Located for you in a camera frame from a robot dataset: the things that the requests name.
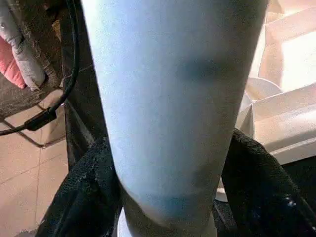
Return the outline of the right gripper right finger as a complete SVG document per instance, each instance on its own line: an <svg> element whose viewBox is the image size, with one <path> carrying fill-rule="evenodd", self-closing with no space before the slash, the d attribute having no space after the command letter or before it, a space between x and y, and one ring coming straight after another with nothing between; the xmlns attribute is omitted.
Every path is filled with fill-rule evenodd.
<svg viewBox="0 0 316 237"><path fill-rule="evenodd" d="M222 171L227 199L243 237L314 237L316 214L279 162L234 129Z"/></svg>

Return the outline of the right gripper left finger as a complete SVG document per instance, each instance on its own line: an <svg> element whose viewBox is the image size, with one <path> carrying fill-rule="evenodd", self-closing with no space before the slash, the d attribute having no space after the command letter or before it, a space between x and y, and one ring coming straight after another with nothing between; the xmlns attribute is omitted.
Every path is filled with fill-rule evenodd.
<svg viewBox="0 0 316 237"><path fill-rule="evenodd" d="M122 202L107 136L69 171L45 213L38 237L110 237Z"/></svg>

